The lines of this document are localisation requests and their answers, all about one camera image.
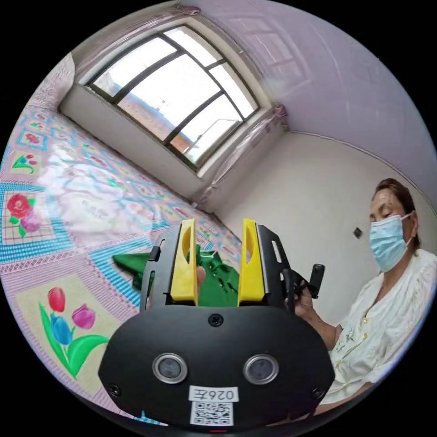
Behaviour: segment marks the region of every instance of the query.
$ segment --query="green cloth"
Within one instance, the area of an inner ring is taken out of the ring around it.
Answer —
[[[150,253],[114,255],[112,259],[123,270],[134,275],[133,287],[141,290],[142,275]],[[217,252],[201,252],[196,245],[196,264],[205,269],[206,277],[200,287],[199,306],[237,306],[239,274],[222,262]]]

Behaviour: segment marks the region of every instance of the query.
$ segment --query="window pane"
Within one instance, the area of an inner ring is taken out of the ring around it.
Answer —
[[[165,35],[182,46],[205,67],[222,59],[210,44],[187,27],[178,27],[177,29],[169,30],[165,32]]]
[[[170,44],[155,38],[118,60],[94,82],[94,85],[114,97],[135,76],[175,51]]]
[[[181,134],[195,143],[184,150],[184,155],[196,163],[208,149],[241,121],[227,97],[220,96],[182,129]],[[171,141],[171,144],[176,147],[176,142]]]
[[[243,117],[248,117],[256,109],[255,100],[229,64],[219,65],[210,72],[229,94]]]
[[[119,107],[164,140],[219,87],[188,55],[162,66],[120,101]]]

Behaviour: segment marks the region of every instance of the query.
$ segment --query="face mask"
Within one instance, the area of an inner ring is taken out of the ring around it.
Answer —
[[[407,251],[411,238],[405,243],[402,220],[411,214],[404,217],[394,215],[371,225],[370,249],[383,272],[388,272],[397,265]]]

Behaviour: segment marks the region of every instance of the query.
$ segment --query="window frame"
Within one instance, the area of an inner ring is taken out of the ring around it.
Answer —
[[[179,27],[185,27],[192,31],[193,33],[197,34],[200,38],[202,38],[204,41],[206,41],[207,44],[209,44],[220,56],[221,59],[210,64],[209,66],[204,66],[200,61],[198,61],[191,53],[189,53],[186,49],[184,49],[181,45],[173,41],[170,37],[165,35],[166,32],[169,32],[171,30],[177,29]],[[113,97],[107,94],[105,91],[103,91],[98,86],[94,85],[94,81],[96,81],[100,76],[102,76],[107,70],[109,70],[114,64],[116,64],[119,60],[121,60],[124,56],[126,56],[131,51],[137,49],[138,47],[142,46],[143,44],[155,39],[155,38],[161,38],[163,41],[171,45],[174,49],[176,49],[175,52],[171,53],[170,55],[165,56],[164,58],[160,59],[159,61],[155,62],[153,65],[147,67],[142,72],[140,72],[138,75],[136,75],[133,79],[131,79],[121,90],[118,91],[116,95]],[[212,97],[207,99],[203,104],[198,106],[193,112],[188,114],[185,119],[177,125],[172,132],[167,135],[167,137],[164,140],[161,140],[158,138],[152,131],[147,129],[145,126],[143,126],[138,120],[136,120],[134,117],[132,117],[130,114],[128,114],[125,110],[120,108],[118,106],[118,103],[129,94],[129,92],[136,87],[141,81],[143,81],[146,77],[154,73],[156,70],[161,68],[162,66],[168,64],[169,62],[173,61],[174,59],[183,56],[188,55],[208,76],[209,78],[219,87],[220,91],[214,94]],[[234,101],[230,98],[229,94],[225,91],[224,87],[220,85],[220,83],[217,81],[217,79],[212,75],[211,69],[222,65],[222,64],[228,64],[229,67],[232,69],[234,74],[239,78],[241,83],[245,86],[247,92],[252,97],[253,101],[255,102],[256,108],[247,116],[243,117],[243,114],[238,109],[237,105],[234,103]],[[124,116],[128,117],[130,120],[132,120],[137,126],[139,126],[142,130],[144,130],[147,134],[151,135],[155,141],[157,141],[159,144],[164,146],[167,150],[169,150],[171,153],[173,153],[176,157],[178,157],[185,165],[187,165],[190,169],[194,170],[195,172],[199,171],[200,168],[217,152],[218,149],[220,149],[225,142],[227,142],[230,137],[242,126],[247,125],[248,121],[261,109],[262,106],[260,105],[258,99],[256,98],[254,92],[250,88],[250,86],[247,84],[246,80],[243,78],[243,76],[240,74],[240,72],[234,67],[232,62],[229,60],[227,56],[224,55],[224,53],[214,44],[212,43],[207,37],[202,35],[197,29],[193,28],[187,23],[180,23],[178,25],[174,25],[162,30],[159,30],[157,32],[154,32],[151,35],[148,35],[146,38],[143,38],[139,41],[137,41],[135,44],[132,44],[131,46],[127,47],[126,49],[122,50],[117,56],[113,57],[107,64],[105,64],[102,68],[100,68],[96,74],[94,74],[90,80],[88,80],[85,84],[86,87],[91,89],[94,93],[98,94],[101,98],[103,98],[105,101],[110,103],[113,107],[115,107],[118,111],[120,111]],[[216,141],[208,150],[206,150],[197,160],[196,163],[191,162],[187,157],[184,156],[183,153],[181,153],[179,150],[177,150],[172,144],[171,141],[181,132],[181,130],[196,116],[198,115],[204,108],[206,108],[209,104],[214,102],[217,98],[220,96],[225,95],[231,105],[234,107],[238,115],[241,117],[241,122],[239,122],[236,126],[229,129],[227,132],[225,132],[218,141]]]

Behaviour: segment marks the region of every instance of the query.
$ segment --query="sheer curtain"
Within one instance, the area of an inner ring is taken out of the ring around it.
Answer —
[[[266,135],[278,124],[288,130],[287,110],[284,105],[277,103],[270,114],[253,125],[247,135],[243,138],[241,143],[231,152],[223,164],[215,173],[212,182],[200,193],[194,196],[192,205],[197,208],[202,208],[206,204],[214,190],[220,188],[221,183],[227,175],[234,169],[234,167],[245,159],[248,153],[256,147],[256,145],[265,138]]]
[[[57,111],[73,86],[74,73],[74,61],[71,53],[68,53],[45,77],[27,104]]]
[[[91,67],[133,37],[169,21],[174,21],[187,15],[198,15],[199,13],[200,9],[196,7],[176,6],[152,16],[135,15],[127,20],[119,29],[108,28],[106,31],[104,30],[93,47],[78,62],[76,66],[76,79],[80,79]]]

